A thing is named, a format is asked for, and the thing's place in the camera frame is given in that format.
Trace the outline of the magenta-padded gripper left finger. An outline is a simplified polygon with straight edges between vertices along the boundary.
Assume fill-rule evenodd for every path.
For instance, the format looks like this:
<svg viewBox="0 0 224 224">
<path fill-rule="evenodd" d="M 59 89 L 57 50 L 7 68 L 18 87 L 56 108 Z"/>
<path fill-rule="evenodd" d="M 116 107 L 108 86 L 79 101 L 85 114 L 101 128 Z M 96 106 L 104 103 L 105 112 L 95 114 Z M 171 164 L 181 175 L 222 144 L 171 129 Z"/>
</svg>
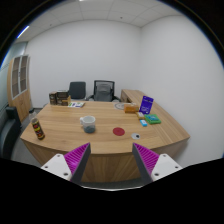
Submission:
<svg viewBox="0 0 224 224">
<path fill-rule="evenodd" d="M 86 143 L 65 155 L 56 154 L 42 166 L 42 169 L 75 184 L 80 184 L 90 154 L 91 146 Z"/>
</svg>

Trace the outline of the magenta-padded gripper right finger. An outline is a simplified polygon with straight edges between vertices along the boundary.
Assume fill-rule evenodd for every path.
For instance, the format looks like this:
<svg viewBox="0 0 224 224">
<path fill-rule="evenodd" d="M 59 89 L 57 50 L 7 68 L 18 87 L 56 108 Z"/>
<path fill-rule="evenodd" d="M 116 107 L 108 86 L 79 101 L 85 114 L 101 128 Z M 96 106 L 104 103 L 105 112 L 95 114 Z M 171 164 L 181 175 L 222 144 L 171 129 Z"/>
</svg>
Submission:
<svg viewBox="0 0 224 224">
<path fill-rule="evenodd" d="M 137 143 L 133 144 L 132 153 L 144 185 L 182 169 L 168 154 L 157 154 Z"/>
</svg>

